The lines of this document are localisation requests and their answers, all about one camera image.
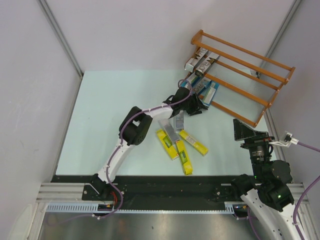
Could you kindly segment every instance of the white table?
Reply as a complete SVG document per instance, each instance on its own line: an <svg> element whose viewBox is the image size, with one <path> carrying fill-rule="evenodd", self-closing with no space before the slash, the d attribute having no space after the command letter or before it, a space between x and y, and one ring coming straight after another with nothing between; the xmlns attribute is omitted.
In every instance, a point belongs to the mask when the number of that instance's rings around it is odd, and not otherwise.
<svg viewBox="0 0 320 240"><path fill-rule="evenodd" d="M218 77L226 78L222 69L215 69L215 72ZM168 96L175 94L178 80L186 74L184 70L86 71L55 174L97 173L112 153L119 126L129 110L133 106L145 109L160 105ZM230 77L231 73L228 71L225 74ZM231 77L250 84L239 74L234 73ZM235 101L230 90L220 87L214 97L216 102L238 108L245 112L245 117L251 115L255 119L255 109L260 108L257 103L245 97ZM209 149L203 157L185 143L193 175L253 174L249 151L240 148L240 142L234 141L232 116L210 106L209 110L199 115L185 114L184 124L185 130ZM144 142L132 150L118 175L183 175L180 160L172 161L158 140L156 130L159 128L157 122L151 124ZM264 118L255 129L268 130Z"/></svg>

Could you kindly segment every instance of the wall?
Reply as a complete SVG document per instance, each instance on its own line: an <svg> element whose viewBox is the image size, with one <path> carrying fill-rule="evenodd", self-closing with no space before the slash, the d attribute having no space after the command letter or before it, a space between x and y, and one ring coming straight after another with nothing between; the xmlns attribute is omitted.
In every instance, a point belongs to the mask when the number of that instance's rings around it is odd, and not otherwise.
<svg viewBox="0 0 320 240"><path fill-rule="evenodd" d="M182 69L200 29L264 55L292 2L48 0L85 70Z"/></svg>
<svg viewBox="0 0 320 240"><path fill-rule="evenodd" d="M50 177L79 78L35 0L0 3L0 239Z"/></svg>
<svg viewBox="0 0 320 240"><path fill-rule="evenodd" d="M301 4L295 18L275 50L272 59L295 66L289 83L280 91L271 113L277 132L285 130L302 143L320 147L320 1L309 0ZM285 148L285 159L291 165L297 183L308 186L320 174L318 152L292 145ZM320 223L320 183L308 193L313 213Z"/></svg>

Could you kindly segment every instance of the yellow box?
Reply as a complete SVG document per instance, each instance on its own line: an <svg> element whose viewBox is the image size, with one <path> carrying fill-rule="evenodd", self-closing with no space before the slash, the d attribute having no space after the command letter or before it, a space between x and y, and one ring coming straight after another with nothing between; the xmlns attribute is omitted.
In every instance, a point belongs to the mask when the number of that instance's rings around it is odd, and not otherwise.
<svg viewBox="0 0 320 240"><path fill-rule="evenodd" d="M158 136L160 142L162 143L165 151L169 154L170 158L172 160L176 159L179 155L177 150L175 149L175 146L170 141L170 138L166 135L166 133L160 129L156 131L156 135Z"/></svg>
<svg viewBox="0 0 320 240"><path fill-rule="evenodd" d="M192 136L189 135L185 130L181 130L179 132L179 135L186 140L189 144L191 144L199 153L201 153L203 156L207 154L209 151L208 148L206 148L201 142L194 139Z"/></svg>
<svg viewBox="0 0 320 240"><path fill-rule="evenodd" d="M181 160L184 174L185 175L192 174L193 168L192 168L191 161L189 159L184 142L182 140L179 140L175 144L178 149L178 154Z"/></svg>

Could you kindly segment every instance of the wooden rack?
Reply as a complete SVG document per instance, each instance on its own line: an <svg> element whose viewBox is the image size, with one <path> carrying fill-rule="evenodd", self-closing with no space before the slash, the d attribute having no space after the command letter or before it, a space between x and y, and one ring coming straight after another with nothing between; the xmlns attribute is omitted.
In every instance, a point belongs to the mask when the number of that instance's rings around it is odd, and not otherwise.
<svg viewBox="0 0 320 240"><path fill-rule="evenodd" d="M273 72L270 72L270 71L265 70L265 69L263 69L261 67L255 66L255 65L253 65L253 64L251 64L249 62L241 60L241 59L239 59L239 58L237 58L235 56L232 56L232 55L230 55L230 54L228 54L226 52L223 52L223 51L218 50L218 49L216 49L214 47L211 47L211 46L209 46L207 44L204 44L204 43L202 43L202 37L203 36L205 36L205 37L207 37L209 39L215 40L215 41L217 41L219 43L222 43L224 45L227 45L229 47L232 47L234 49L237 49L239 51L242 51L244 53L247 53L247 54L249 54L251 56L254 56L256 58L259 58L259 59L261 59L263 61L266 61L266 62L268 62L270 64L276 65L276 66L278 66L278 67L280 67L282 69L285 69L285 70L288 71L288 74L287 74L286 77L281 77L281 76L279 76L279 75L277 75L277 74L275 74ZM223 67L225 67L225 68L227 68L227 69L229 69L231 71L234 71L234 72L236 72L236 73L238 73L238 74L240 74L242 76L245 76L245 77L247 77L247 78L249 78L249 79L251 79L253 81L256 81L256 82L258 82L260 84L263 84L263 85L273 89L274 93L272 94L272 96L269 99L269 101L266 101L266 100L264 100L264 99L262 99L262 98L260 98L258 96L255 96L255 95L253 95L253 94L251 94L251 93L249 93L249 92L247 92L245 90L242 90L241 88L239 88L237 86L234 86L234 85L232 85L232 84L230 84L230 83L228 83L228 82L226 82L226 81L224 81L224 80L222 80L222 79L220 79L218 77L212 76L212 75L210 75L208 73L206 73L204 75L208 79L211 79L211 80L219 83L220 85L222 85L222 86L224 86L224 87L226 87L226 88L228 88L228 89L230 89L230 90L232 90L232 91L234 91L234 92L236 92L238 94L241 94L241 95L243 95L243 96L245 96L245 97L247 97L247 98L249 98L249 99L251 99L251 100L253 100L253 101L255 101L255 102L257 102L257 103L259 103L259 104L264 106L264 108L262 109L262 112L260 113L259 117L256 119L255 122L253 122L253 121L247 119L246 117L241 116L240 114L238 114L238 113L236 113L236 112L234 112L234 111L232 111L232 110L230 110L230 109L218 104L217 102L214 102L214 101L211 102L211 105L217 107L218 109L221 109L222 111L224 111L224 112L226 112L226 113L238 118L239 120L241 120L241 121L243 121L243 122L245 122L245 123L247 123L247 124L249 124L249 125L251 125L253 127L256 127L258 125L258 123L259 123L260 119L262 118L263 114L265 113L266 109L271 107L271 105L275 101L277 95L279 94L280 89L284 85L286 85L288 83L288 81L290 80L292 74L294 73L294 71L296 69L295 67L286 66L286 65L284 65L282 63L279 63L277 61L274 61L274 60L272 60L270 58L264 57L262 55L259 55L259 54L255 53L255 52L249 51L249 50L247 50L245 48L242 48L240 46L237 46L235 44L232 44L230 42L222 40L222 39L220 39L218 37L215 37L215 36L212 36L210 34L207 34L203 30L198 31L193 36L193 38L191 39L191 44L197 46L195 51L197 51L199 48L205 48L205 49L207 49L207 50L209 50L209 51L211 51L213 53L219 54L221 57L229 59L229 60L231 60L231 61L233 61L235 63L243 65L243 66L245 66L245 67L247 67L247 68L249 68L251 70L254 70L255 72L261 73L263 75L266 75L266 76L268 76L268 77L270 77L272 79L275 79L275 80L280 82L280 84L278 86L276 86L276 85L273 85L273 84L271 84L271 83L269 83L269 82L267 82L267 81L265 81L263 79L257 78L255 76L250 75L250 74L247 74L247 73L245 73L245 72L243 72L243 71L241 71L241 70L239 70L239 69L237 69L235 67L232 67L232 66L230 66L230 65L228 65L228 64L226 64L224 62L221 62L219 60L215 62L215 64L219 64L219 65L221 65L221 66L223 66Z"/></svg>

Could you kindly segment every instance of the metal floor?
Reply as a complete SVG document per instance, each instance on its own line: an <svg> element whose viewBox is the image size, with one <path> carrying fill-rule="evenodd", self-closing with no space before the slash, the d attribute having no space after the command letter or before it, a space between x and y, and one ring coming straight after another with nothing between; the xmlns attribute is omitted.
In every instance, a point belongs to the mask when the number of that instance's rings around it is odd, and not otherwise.
<svg viewBox="0 0 320 240"><path fill-rule="evenodd" d="M255 240L249 221L226 214L119 213L96 220L77 214L46 213L39 240ZM253 220L262 240L268 236Z"/></svg>

